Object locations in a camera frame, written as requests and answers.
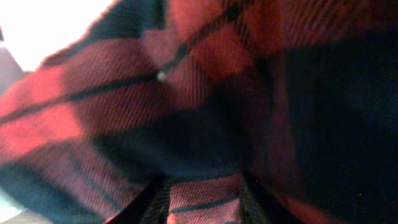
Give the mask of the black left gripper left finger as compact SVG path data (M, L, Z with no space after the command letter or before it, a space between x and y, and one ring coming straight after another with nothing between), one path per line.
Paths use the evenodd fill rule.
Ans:
M164 176L153 181L118 215L105 224L166 224L170 184Z

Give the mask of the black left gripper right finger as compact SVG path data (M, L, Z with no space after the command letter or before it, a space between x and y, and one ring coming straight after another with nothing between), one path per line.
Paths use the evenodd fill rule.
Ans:
M239 200L243 224L303 224L277 202L249 172L243 172Z

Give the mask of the red plaid flannel shirt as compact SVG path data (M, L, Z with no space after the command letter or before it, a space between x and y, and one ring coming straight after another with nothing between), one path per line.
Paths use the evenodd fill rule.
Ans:
M1 188L54 223L160 176L177 223L242 223L243 172L303 223L397 222L396 1L119 1L1 95Z

